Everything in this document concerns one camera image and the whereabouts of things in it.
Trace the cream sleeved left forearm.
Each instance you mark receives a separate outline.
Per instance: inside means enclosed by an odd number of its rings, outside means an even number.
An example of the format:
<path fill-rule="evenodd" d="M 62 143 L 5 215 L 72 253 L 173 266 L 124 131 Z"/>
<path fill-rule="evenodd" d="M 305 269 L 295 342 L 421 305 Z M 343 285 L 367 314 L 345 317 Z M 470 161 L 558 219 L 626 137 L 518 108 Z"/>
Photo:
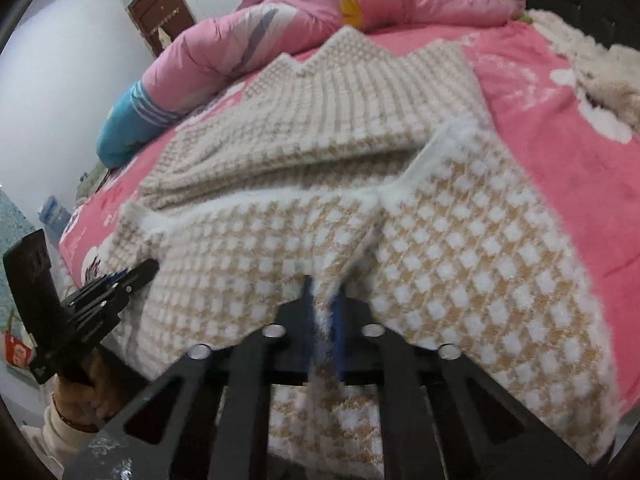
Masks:
<path fill-rule="evenodd" d="M 44 410 L 41 428 L 22 425 L 20 431 L 51 474 L 61 479 L 64 468 L 98 434 L 94 425 L 73 425 L 51 400 Z"/>

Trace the person's left hand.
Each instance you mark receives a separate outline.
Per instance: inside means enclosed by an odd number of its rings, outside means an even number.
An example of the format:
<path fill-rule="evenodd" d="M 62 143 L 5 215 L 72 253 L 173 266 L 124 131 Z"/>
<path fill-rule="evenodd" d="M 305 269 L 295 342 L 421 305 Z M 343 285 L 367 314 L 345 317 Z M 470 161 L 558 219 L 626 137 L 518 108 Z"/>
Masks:
<path fill-rule="evenodd" d="M 56 376 L 53 405 L 68 426 L 93 434 L 125 405 L 125 393 L 104 359 L 102 349 L 94 349 L 82 362 L 90 385 Z"/>

